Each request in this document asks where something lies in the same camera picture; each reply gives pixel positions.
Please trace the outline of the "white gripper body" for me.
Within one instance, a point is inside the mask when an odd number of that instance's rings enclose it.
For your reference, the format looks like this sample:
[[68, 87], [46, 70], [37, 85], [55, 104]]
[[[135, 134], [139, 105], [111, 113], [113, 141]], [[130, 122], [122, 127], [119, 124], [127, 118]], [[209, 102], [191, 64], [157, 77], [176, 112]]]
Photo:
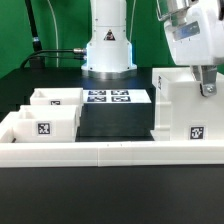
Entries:
[[224, 64], [224, 0], [156, 0], [176, 65]]

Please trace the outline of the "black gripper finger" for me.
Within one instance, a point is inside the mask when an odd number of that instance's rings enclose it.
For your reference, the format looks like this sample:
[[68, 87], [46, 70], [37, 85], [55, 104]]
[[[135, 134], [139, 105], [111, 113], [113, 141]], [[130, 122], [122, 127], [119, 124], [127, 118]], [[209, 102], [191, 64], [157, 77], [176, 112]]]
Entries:
[[214, 65], [191, 66], [191, 73], [194, 79], [200, 82], [200, 92], [202, 96], [210, 97], [217, 94], [216, 66]]

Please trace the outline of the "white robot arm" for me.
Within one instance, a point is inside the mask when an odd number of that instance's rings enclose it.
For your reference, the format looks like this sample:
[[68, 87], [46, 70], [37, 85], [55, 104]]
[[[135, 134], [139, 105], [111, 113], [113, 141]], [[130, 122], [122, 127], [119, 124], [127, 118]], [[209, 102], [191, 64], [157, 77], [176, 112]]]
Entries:
[[[90, 0], [92, 38], [83, 72], [101, 79], [135, 70], [126, 37], [126, 0]], [[224, 0], [156, 0], [157, 18], [172, 59], [189, 66], [205, 97], [217, 93], [217, 66], [224, 64]]]

